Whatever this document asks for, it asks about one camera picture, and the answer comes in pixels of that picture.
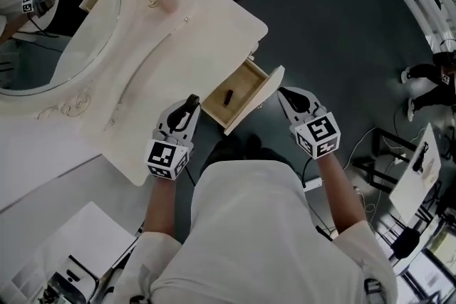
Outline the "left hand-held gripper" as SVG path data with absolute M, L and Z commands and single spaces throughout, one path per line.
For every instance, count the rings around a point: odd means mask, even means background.
M 144 163 L 154 177 L 175 180 L 190 160 L 201 105 L 191 110 L 186 100 L 162 111 L 147 141 Z

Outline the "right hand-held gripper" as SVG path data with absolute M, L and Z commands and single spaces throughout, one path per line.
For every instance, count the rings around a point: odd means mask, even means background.
M 280 87 L 279 102 L 297 145 L 317 160 L 339 148 L 341 131 L 332 112 L 310 91 Z

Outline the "wooden large drawer white front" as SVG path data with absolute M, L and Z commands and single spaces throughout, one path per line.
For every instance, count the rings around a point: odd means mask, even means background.
M 225 135 L 229 135 L 248 114 L 276 92 L 284 73 L 285 68 L 279 66 L 267 74 L 247 58 L 204 100 L 202 110 L 223 128 Z M 228 90 L 233 90 L 234 94 L 230 104 L 225 107 L 224 99 Z

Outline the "person's right forearm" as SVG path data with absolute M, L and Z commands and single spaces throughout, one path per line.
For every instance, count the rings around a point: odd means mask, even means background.
M 331 216 L 339 234 L 355 224 L 365 221 L 362 202 L 334 153 L 316 160 Z

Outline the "person's left forearm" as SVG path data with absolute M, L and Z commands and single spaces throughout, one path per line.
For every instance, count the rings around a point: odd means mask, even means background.
M 175 195 L 177 182 L 158 178 L 153 184 L 143 224 L 144 232 L 175 236 Z

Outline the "cream vanity dressing table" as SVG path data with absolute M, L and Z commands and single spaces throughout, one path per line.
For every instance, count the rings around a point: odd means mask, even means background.
M 73 80 L 38 95 L 0 95 L 0 115 L 78 111 L 84 135 L 131 183 L 148 175 L 146 142 L 160 113 L 195 94 L 207 98 L 247 59 L 267 27 L 232 0 L 180 0 L 173 14 L 150 0 L 121 0 L 105 48 Z

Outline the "person's black trousers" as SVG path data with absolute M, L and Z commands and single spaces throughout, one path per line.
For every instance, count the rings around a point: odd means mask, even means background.
M 291 163 L 278 152 L 263 146 L 257 135 L 242 142 L 236 135 L 223 137 L 201 168 L 196 187 L 236 187 L 250 189 L 301 188 Z

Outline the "white power strip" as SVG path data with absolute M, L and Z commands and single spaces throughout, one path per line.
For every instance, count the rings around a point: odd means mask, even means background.
M 322 184 L 323 184 L 323 180 L 320 177 L 308 180 L 308 181 L 304 182 L 304 191 L 309 192 L 313 189 L 321 187 Z

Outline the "black device on board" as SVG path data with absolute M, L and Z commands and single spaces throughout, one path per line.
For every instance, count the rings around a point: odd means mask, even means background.
M 414 172 L 423 173 L 423 162 L 424 162 L 425 154 L 428 151 L 428 149 L 429 149 L 428 142 L 424 142 L 423 146 L 422 146 L 422 149 L 421 149 L 417 159 L 415 160 L 415 162 L 413 164 L 413 171 Z

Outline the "person's white shirt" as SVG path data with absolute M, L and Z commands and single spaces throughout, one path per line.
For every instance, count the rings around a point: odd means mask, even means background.
M 138 239 L 114 304 L 396 304 L 395 274 L 366 221 L 329 240 L 301 182 L 277 161 L 226 161 L 202 173 L 185 242 Z

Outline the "white table board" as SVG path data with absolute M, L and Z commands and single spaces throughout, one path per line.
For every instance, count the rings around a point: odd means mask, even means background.
M 423 162 L 423 173 L 414 172 L 413 164 L 417 159 L 423 143 L 428 142 L 429 149 Z M 389 194 L 389 200 L 398 212 L 404 223 L 409 224 L 415 213 L 425 200 L 436 181 L 441 169 L 440 154 L 432 130 L 432 125 L 427 124 L 423 136 L 418 143 L 417 150 L 410 158 L 405 171 L 399 178 L 398 184 Z

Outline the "white flat cabinet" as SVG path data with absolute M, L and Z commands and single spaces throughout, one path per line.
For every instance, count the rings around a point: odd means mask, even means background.
M 38 299 L 48 280 L 72 256 L 99 279 L 92 301 L 103 280 L 136 240 L 90 202 L 37 248 L 21 257 L 19 267 L 0 288 L 0 299 L 6 304 L 40 304 Z

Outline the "black chair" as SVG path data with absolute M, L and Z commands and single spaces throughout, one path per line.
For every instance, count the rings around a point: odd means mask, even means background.
M 394 256 L 398 260 L 407 258 L 420 243 L 420 232 L 410 227 L 405 227 L 400 235 L 391 244 Z

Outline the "white and black robot unit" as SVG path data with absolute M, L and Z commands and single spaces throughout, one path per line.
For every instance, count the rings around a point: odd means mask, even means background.
M 90 304 L 99 279 L 69 256 L 47 282 L 40 304 Z

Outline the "black frame stand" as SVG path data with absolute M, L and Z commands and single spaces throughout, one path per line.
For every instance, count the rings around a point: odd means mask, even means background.
M 398 144 L 398 149 L 406 149 L 411 152 L 417 150 L 417 145 L 400 138 L 397 135 L 389 133 L 385 130 L 375 127 L 372 129 L 373 139 L 372 139 L 372 154 L 367 157 L 359 157 L 354 159 L 350 165 L 356 169 L 361 170 L 366 173 L 367 183 L 372 187 L 376 188 L 380 192 L 385 192 L 389 194 L 392 192 L 392 187 L 395 187 L 398 184 L 399 179 L 391 177 L 387 172 L 380 172 L 375 168 L 377 159 L 384 155 L 389 155 L 395 159 L 399 159 L 402 162 L 409 163 L 410 159 L 403 157 L 399 152 L 394 152 L 392 147 L 386 149 L 387 143 L 386 140 L 395 142 Z

